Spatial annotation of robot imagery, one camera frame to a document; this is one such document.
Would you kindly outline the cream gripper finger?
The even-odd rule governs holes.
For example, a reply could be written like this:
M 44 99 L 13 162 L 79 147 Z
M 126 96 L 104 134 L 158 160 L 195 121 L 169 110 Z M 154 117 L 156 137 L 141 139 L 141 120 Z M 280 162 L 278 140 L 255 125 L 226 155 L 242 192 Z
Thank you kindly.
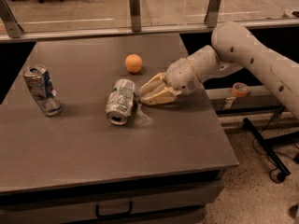
M 182 91 L 177 91 L 172 87 L 164 87 L 158 92 L 150 92 L 140 99 L 144 105 L 162 105 L 172 103 L 181 95 Z
M 165 72 L 158 73 L 138 89 L 137 95 L 139 97 L 143 97 L 152 92 L 157 92 L 163 89 L 165 86 L 166 86 Z

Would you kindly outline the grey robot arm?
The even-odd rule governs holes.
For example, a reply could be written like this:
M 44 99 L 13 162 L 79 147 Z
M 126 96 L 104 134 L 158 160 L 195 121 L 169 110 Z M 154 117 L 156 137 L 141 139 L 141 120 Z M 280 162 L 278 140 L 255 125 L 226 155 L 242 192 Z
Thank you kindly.
M 138 91 L 145 105 L 174 102 L 209 79 L 245 68 L 299 119 L 299 64 L 261 43 L 246 27 L 226 22 L 212 32 L 211 43 L 169 65 Z

